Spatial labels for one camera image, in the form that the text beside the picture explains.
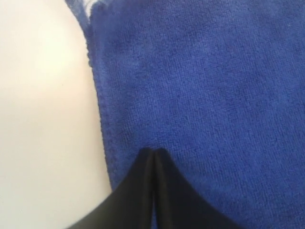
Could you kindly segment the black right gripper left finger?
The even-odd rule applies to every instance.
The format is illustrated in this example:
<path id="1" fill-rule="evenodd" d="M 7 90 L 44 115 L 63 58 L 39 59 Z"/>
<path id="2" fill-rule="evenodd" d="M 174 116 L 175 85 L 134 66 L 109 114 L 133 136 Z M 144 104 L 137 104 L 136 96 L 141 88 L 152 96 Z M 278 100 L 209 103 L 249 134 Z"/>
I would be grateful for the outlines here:
<path id="1" fill-rule="evenodd" d="M 143 148 L 119 186 L 71 229 L 150 229 L 154 152 Z"/>

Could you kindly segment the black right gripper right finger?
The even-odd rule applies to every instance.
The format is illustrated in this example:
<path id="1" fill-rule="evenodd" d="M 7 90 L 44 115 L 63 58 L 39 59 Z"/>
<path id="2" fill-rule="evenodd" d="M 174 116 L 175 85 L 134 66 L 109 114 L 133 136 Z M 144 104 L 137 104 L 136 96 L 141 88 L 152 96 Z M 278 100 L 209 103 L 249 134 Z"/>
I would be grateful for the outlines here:
<path id="1" fill-rule="evenodd" d="M 154 152 L 155 210 L 160 229 L 239 229 L 183 177 L 165 149 Z"/>

